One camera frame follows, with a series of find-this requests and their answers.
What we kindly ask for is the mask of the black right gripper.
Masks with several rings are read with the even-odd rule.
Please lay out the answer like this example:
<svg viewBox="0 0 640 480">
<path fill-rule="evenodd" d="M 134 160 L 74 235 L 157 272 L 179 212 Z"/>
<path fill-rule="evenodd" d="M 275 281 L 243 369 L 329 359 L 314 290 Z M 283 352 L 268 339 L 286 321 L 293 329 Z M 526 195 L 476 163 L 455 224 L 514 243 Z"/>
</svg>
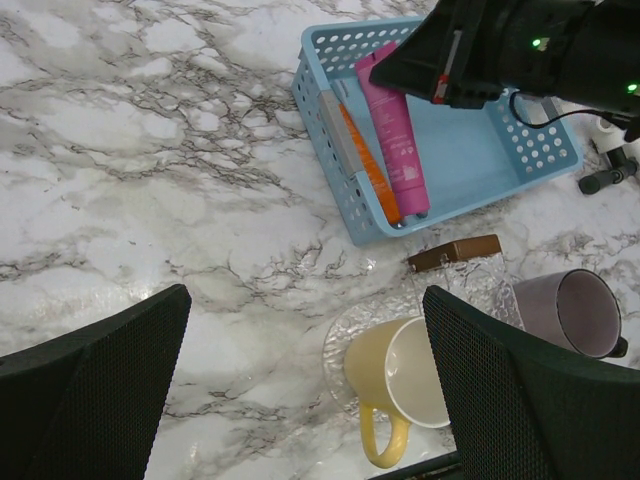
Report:
<svg viewBox="0 0 640 480">
<path fill-rule="evenodd" d="M 439 1 L 372 84 L 451 106 L 503 87 L 605 112 L 639 110 L 636 1 Z"/>
</svg>

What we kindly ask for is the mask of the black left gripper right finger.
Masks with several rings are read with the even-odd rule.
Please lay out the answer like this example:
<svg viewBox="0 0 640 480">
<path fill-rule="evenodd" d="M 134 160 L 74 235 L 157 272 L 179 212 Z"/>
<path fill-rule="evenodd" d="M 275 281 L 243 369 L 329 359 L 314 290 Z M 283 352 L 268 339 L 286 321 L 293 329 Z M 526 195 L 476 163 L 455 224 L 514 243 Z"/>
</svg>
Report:
<svg viewBox="0 0 640 480">
<path fill-rule="evenodd" d="M 639 373 L 430 286 L 423 310 L 465 479 L 636 479 Z"/>
</svg>

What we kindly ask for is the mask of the grey toothbrush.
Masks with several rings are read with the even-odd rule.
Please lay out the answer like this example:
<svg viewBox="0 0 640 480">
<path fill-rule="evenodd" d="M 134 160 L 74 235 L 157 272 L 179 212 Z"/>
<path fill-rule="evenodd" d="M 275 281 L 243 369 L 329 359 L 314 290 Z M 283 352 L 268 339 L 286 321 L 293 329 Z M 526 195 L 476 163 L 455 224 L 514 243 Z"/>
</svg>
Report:
<svg viewBox="0 0 640 480">
<path fill-rule="evenodd" d="M 418 222 L 418 221 L 421 221 L 423 219 L 426 219 L 428 217 L 428 215 L 429 215 L 429 212 L 425 211 L 425 212 L 420 212 L 420 213 L 417 213 L 417 214 L 404 216 L 403 219 L 402 219 L 402 224 L 404 226 L 413 224 L 415 222 Z"/>
</svg>

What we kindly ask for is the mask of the yellow mug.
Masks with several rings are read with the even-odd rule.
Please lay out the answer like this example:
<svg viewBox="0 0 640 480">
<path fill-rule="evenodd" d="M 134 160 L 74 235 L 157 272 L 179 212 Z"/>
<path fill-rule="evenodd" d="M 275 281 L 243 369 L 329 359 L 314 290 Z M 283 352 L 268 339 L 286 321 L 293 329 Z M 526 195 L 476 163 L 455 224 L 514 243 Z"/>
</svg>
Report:
<svg viewBox="0 0 640 480">
<path fill-rule="evenodd" d="M 404 456 L 413 425 L 450 424 L 425 319 L 397 319 L 366 329 L 346 350 L 344 372 L 358 400 L 365 456 L 381 469 Z"/>
</svg>

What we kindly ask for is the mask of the mauve mug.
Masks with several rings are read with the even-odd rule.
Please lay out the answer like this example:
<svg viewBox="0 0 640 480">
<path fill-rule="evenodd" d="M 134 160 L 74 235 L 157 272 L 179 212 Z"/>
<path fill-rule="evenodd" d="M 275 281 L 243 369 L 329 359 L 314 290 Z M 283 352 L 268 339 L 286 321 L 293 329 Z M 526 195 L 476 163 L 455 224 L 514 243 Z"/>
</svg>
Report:
<svg viewBox="0 0 640 480">
<path fill-rule="evenodd" d="M 627 354 L 618 302 L 597 274 L 558 272 L 519 282 L 514 292 L 527 333 L 596 359 Z"/>
</svg>

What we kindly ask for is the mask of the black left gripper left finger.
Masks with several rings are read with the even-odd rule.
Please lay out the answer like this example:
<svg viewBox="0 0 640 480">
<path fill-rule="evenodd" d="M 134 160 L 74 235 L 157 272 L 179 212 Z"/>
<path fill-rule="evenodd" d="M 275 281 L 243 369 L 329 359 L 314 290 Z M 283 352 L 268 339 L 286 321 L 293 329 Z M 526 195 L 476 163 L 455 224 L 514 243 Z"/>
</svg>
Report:
<svg viewBox="0 0 640 480">
<path fill-rule="evenodd" d="M 2 478 L 144 478 L 190 307 L 175 284 L 2 357 Z"/>
</svg>

